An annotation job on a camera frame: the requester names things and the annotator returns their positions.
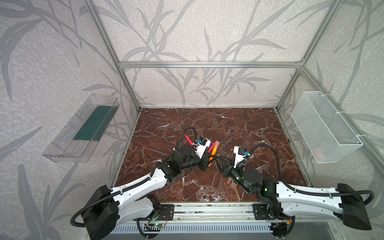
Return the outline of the pink red marker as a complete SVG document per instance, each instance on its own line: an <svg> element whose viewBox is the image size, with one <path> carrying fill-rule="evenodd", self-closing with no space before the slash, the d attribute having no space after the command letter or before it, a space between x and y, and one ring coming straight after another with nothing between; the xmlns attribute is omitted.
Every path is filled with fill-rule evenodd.
<svg viewBox="0 0 384 240"><path fill-rule="evenodd" d="M214 141L211 145L211 147L209 148L208 152L211 153L216 145L217 141Z"/></svg>

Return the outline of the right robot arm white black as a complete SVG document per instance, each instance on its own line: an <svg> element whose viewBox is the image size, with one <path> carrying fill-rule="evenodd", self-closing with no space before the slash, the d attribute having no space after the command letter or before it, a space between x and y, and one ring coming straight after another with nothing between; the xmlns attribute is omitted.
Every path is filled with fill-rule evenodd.
<svg viewBox="0 0 384 240"><path fill-rule="evenodd" d="M286 185L282 181L266 180L253 169L243 172L228 158L217 156L215 160L224 178L233 180L246 193L256 195L257 201L266 206L265 215L269 219L307 216L340 220L356 230L372 229L366 210L374 198L372 191L355 191L347 184L328 189Z"/></svg>

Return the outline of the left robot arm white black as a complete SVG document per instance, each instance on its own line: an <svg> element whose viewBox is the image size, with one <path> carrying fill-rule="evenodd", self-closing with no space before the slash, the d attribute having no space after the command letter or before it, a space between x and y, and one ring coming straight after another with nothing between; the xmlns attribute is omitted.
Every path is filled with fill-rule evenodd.
<svg viewBox="0 0 384 240"><path fill-rule="evenodd" d="M214 156L185 144L157 163L152 171L128 184L109 189L99 187L86 205L70 219L77 228L86 228L91 240L102 240L114 228L132 220L147 218L160 203L148 194L177 181L184 170L204 171Z"/></svg>

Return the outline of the orange highlighter marker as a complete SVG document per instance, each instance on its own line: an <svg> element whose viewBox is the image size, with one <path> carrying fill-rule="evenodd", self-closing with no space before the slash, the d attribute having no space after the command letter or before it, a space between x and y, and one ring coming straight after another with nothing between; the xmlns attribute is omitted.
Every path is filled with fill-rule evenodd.
<svg viewBox="0 0 384 240"><path fill-rule="evenodd" d="M210 156L210 159L209 159L209 166L211 166L212 162L214 161L215 159L215 155L216 155L216 152L218 150L218 147L219 147L219 142L217 141L213 151L211 152L211 156Z"/></svg>

